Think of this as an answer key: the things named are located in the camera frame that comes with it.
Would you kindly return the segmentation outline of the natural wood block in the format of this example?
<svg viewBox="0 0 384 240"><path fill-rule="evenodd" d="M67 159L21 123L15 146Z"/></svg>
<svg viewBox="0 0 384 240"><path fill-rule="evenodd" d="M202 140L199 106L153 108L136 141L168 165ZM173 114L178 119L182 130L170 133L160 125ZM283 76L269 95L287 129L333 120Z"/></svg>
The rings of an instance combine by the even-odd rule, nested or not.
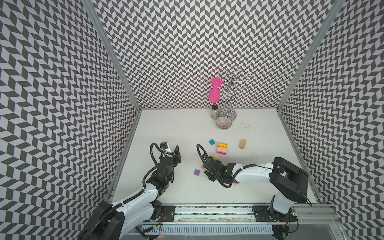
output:
<svg viewBox="0 0 384 240"><path fill-rule="evenodd" d="M247 143L247 141L242 139L240 144L239 144L239 148L243 150L245 148L245 146L246 146L246 143Z"/></svg>

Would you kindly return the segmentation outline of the orange wood block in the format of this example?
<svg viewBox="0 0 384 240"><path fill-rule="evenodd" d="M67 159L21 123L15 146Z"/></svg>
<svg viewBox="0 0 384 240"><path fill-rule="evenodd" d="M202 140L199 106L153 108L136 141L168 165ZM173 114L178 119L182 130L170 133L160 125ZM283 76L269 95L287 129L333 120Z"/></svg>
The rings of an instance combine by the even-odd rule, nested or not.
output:
<svg viewBox="0 0 384 240"><path fill-rule="evenodd" d="M228 145L224 144L224 143L218 143L218 147L220 147L220 148L227 148Z"/></svg>

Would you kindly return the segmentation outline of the pink half-round wood block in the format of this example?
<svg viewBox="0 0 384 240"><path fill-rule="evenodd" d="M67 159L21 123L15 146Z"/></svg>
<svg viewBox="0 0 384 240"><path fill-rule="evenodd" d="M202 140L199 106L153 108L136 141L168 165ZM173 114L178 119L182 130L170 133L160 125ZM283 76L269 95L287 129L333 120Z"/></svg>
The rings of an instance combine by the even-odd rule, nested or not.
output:
<svg viewBox="0 0 384 240"><path fill-rule="evenodd" d="M227 148L217 147L217 152L226 153L227 152Z"/></svg>

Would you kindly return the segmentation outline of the striped ceramic bowl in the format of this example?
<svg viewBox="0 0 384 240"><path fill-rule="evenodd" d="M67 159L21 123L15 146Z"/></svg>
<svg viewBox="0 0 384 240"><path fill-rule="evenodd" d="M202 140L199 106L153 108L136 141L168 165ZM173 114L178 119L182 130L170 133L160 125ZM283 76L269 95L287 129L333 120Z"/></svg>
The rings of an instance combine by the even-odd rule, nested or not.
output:
<svg viewBox="0 0 384 240"><path fill-rule="evenodd" d="M228 117L218 117L215 124L220 130L227 130L232 126L232 121Z"/></svg>

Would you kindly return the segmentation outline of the left corner metal post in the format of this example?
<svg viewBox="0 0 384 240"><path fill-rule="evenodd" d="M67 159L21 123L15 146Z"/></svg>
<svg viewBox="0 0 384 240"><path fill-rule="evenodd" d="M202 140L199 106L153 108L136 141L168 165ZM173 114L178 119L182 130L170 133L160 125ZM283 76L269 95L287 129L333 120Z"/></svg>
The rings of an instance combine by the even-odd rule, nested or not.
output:
<svg viewBox="0 0 384 240"><path fill-rule="evenodd" d="M129 96L129 98L131 99L132 101L132 104L135 108L135 110L137 112L140 112L141 111L141 108L134 96L134 92L132 91L131 87L130 87L130 84L129 84L129 81L127 79L127 76L117 58L117 55L114 51L114 49L112 48L112 44L111 44L111 41L110 39L108 38L107 36L107 33L102 25L102 22L97 14L97 11L94 7L94 4L93 4L93 1L89 1L89 0L84 0L82 1L82 4L84 6L84 9L85 11L87 12L88 16L89 16L89 19L91 21L91 23L93 24L100 40L101 40L101 43L103 44L123 86L125 87L126 89L126 92Z"/></svg>

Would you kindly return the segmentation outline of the pink lamp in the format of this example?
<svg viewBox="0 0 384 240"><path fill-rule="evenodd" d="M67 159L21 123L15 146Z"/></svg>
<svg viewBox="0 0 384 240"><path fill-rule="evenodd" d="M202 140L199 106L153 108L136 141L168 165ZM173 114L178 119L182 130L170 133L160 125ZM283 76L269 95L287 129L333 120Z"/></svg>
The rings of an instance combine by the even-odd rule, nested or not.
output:
<svg viewBox="0 0 384 240"><path fill-rule="evenodd" d="M209 92L209 101L211 103L217 103L220 100L221 90L220 87L223 85L223 80L220 78L213 78L211 80L211 90Z"/></svg>

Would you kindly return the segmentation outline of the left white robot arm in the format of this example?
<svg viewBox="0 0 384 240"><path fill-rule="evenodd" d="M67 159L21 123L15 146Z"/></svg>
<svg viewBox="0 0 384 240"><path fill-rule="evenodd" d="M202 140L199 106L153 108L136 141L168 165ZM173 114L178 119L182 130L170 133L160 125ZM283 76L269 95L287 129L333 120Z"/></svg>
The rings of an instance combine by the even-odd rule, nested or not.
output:
<svg viewBox="0 0 384 240"><path fill-rule="evenodd" d="M179 146L171 151L167 142L152 143L150 155L155 166L143 177L143 186L115 203L102 201L79 233L78 240L120 240L142 222L161 219L162 203L158 198L174 181L174 169L182 157Z"/></svg>

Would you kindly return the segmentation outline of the metal base rail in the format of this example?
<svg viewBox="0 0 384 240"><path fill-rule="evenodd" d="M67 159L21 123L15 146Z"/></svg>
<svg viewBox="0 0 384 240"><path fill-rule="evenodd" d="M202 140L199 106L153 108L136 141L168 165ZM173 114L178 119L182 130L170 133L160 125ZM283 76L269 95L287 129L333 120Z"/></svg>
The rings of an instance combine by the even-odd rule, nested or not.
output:
<svg viewBox="0 0 384 240"><path fill-rule="evenodd" d="M309 234L344 240L341 221L328 204L296 204L286 214L268 204L171 204L162 219L143 222L147 236L272 235L288 239Z"/></svg>

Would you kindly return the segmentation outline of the right corner metal post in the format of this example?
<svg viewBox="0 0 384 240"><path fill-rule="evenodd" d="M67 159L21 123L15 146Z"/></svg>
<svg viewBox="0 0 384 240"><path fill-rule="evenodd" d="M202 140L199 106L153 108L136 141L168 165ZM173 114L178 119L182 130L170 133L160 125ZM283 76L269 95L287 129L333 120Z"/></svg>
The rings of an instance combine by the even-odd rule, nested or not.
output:
<svg viewBox="0 0 384 240"><path fill-rule="evenodd" d="M281 111L292 95L294 89L296 88L297 84L299 83L300 79L302 78L303 74L305 73L307 67L309 66L312 58L317 52L318 47L321 45L323 39L326 37L327 32L329 31L330 27L332 26L333 22L335 21L337 15L341 11L343 5L345 4L345 1L337 0L334 2L334 4L331 6L329 13L325 17L324 22L320 25L319 31L317 32L313 42L311 43L307 53L305 54L298 70L296 71L295 75L293 76L290 84L288 85L287 90L282 96L282 99L280 100L279 104L277 105L277 111Z"/></svg>

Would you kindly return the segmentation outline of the glass spice jar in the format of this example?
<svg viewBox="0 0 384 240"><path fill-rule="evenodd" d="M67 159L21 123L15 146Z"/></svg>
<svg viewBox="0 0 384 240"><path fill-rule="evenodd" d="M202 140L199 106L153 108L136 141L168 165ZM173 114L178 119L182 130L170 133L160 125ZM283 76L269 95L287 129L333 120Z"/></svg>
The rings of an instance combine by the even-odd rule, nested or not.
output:
<svg viewBox="0 0 384 240"><path fill-rule="evenodd" d="M214 103L212 104L212 108L211 108L211 118L213 120L216 120L219 116L219 106L218 104Z"/></svg>

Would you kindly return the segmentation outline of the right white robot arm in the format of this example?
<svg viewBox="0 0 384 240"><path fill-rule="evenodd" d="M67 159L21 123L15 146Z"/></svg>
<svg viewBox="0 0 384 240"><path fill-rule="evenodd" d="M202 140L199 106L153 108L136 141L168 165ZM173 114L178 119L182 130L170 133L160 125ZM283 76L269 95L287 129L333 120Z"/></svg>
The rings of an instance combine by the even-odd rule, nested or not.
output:
<svg viewBox="0 0 384 240"><path fill-rule="evenodd" d="M270 183L277 190L266 208L271 221L289 221L293 216L294 204L312 205L308 194L309 175L303 169L281 157L264 165L241 165L228 163L224 165L207 154L201 156L205 174L210 181L218 181L225 188L243 182Z"/></svg>

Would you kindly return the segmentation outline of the corner metal post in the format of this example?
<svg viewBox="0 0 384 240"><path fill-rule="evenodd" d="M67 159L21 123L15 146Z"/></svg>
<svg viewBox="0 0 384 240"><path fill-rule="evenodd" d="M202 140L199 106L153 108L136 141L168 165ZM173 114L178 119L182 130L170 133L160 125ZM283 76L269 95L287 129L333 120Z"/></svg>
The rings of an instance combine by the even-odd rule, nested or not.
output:
<svg viewBox="0 0 384 240"><path fill-rule="evenodd" d="M337 0L334 2L334 4L331 6L329 13L325 17L324 22L320 25L319 31L317 32L313 42L311 43L307 53L305 54L298 70L296 71L295 75L293 76L290 84L288 85L287 90L282 96L282 99L280 100L279 104L277 105L277 111L281 111L292 95L294 89L296 88L297 84L299 83L300 79L302 78L303 74L305 73L307 67L309 66L312 58L317 52L318 47L321 45L323 39L326 37L327 32L329 31L330 27L332 26L333 22L335 21L337 15L341 11L343 5L345 4L345 1Z"/></svg>
<svg viewBox="0 0 384 240"><path fill-rule="evenodd" d="M112 48L112 44L111 44L111 41L110 39L108 38L107 36L107 33L102 25L102 22L97 14L97 11L94 7L94 4L93 4L93 1L89 1L89 0L84 0L82 1L82 4L84 6L84 9L85 11L87 12L88 16L89 16L89 19L91 21L91 23L93 24L100 40L101 40L101 43L103 44L123 86L125 87L126 89L126 92L129 96L129 98L131 99L132 101L132 104L135 108L135 110L137 112L140 112L141 111L141 108L134 96L134 92L132 91L131 87L130 87L130 84L129 84L129 81L127 79L127 76L117 58L117 55L114 51L114 49Z"/></svg>

